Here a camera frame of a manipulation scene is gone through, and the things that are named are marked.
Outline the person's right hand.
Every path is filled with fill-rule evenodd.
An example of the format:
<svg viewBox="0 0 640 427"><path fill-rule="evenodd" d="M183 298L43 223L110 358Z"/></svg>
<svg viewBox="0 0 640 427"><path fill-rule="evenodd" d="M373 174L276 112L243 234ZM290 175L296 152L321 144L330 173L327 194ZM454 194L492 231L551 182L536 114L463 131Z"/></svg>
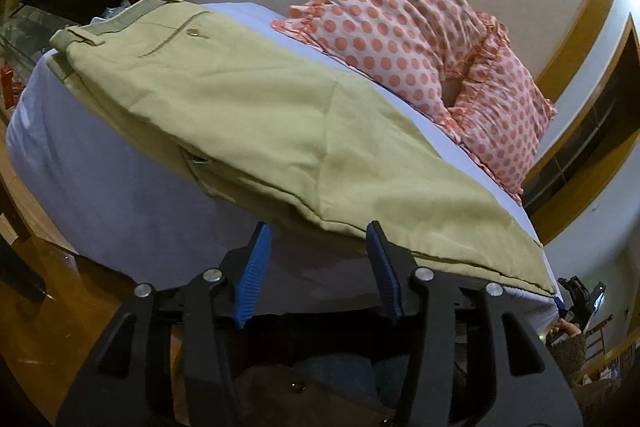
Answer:
<svg viewBox="0 0 640 427"><path fill-rule="evenodd" d="M580 335L581 333L582 330L576 324L564 319L559 319L559 321L551 326L551 329L546 336L546 340L548 341L548 343L553 343L553 341L557 340L563 335L573 337Z"/></svg>

